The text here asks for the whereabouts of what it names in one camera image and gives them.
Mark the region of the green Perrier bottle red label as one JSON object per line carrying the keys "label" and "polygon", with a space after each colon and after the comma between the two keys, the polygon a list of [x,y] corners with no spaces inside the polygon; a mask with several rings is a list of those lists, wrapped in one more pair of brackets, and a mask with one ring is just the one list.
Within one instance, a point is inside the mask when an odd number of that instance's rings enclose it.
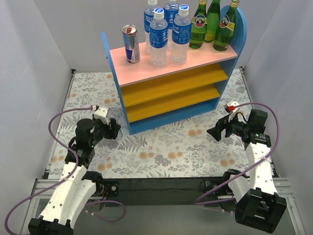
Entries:
{"label": "green Perrier bottle red label", "polygon": [[231,1],[228,11],[223,16],[216,30],[213,48],[217,51],[225,51],[232,41],[236,23],[236,11],[239,3],[239,0]]}

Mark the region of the red bull can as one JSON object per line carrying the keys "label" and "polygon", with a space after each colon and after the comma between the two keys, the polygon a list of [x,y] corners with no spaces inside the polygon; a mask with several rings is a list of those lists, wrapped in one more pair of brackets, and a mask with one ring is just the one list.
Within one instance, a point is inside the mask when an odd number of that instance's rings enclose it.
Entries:
{"label": "red bull can", "polygon": [[122,28],[126,57],[129,63],[135,64],[140,61],[140,51],[135,25],[127,24]]}

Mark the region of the green Perrier bottle yellow label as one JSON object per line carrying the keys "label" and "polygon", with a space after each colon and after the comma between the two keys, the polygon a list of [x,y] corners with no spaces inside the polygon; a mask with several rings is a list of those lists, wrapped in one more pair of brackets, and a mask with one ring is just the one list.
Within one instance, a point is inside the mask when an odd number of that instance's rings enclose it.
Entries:
{"label": "green Perrier bottle yellow label", "polygon": [[200,0],[192,18],[190,48],[198,49],[203,45],[206,34],[206,5],[207,0]]}

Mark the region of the water bottle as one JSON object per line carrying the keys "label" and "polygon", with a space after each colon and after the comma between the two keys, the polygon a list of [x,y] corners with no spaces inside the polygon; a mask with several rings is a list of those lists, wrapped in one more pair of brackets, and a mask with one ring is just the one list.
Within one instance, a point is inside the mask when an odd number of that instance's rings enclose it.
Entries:
{"label": "water bottle", "polygon": [[144,31],[145,31],[145,41],[146,41],[146,51],[151,53],[150,46],[150,23],[154,19],[154,10],[158,8],[157,0],[147,0],[147,6],[144,10]]}
{"label": "water bottle", "polygon": [[192,20],[189,16],[189,6],[179,6],[179,13],[172,27],[172,51],[170,60],[173,64],[181,65],[187,60],[189,42],[191,39]]}
{"label": "water bottle", "polygon": [[168,43],[167,49],[171,50],[172,46],[172,28],[176,15],[179,12],[179,3],[177,0],[168,0],[164,7],[164,19],[168,23]]}
{"label": "water bottle", "polygon": [[154,10],[154,19],[150,23],[150,63],[155,68],[162,68],[167,64],[168,23],[164,18],[164,9]]}

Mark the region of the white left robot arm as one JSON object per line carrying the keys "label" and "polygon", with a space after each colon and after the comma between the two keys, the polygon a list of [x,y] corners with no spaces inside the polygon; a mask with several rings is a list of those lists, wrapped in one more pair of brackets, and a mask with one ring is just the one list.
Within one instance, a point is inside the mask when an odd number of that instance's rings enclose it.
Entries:
{"label": "white left robot arm", "polygon": [[105,190],[101,173],[89,171],[95,146],[117,138],[121,126],[114,118],[93,115],[77,122],[75,136],[68,144],[63,178],[38,218],[28,224],[32,235],[72,235],[74,225],[88,199]]}

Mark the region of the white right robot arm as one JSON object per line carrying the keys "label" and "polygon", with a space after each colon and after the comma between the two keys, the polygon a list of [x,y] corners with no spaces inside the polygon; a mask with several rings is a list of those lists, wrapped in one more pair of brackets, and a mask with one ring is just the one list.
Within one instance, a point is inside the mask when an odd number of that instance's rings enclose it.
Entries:
{"label": "white right robot arm", "polygon": [[207,132],[217,141],[221,140],[222,131],[225,131],[226,137],[232,134],[240,137],[245,144],[251,170],[248,177],[231,170],[228,178],[221,182],[222,191],[229,195],[233,193],[236,199],[237,223],[271,234],[284,214],[287,203],[278,194],[271,164],[266,157],[271,151],[270,137],[264,133],[268,115],[252,109],[248,120],[239,121],[238,111],[232,107],[227,111],[229,115],[219,119],[215,127]]}

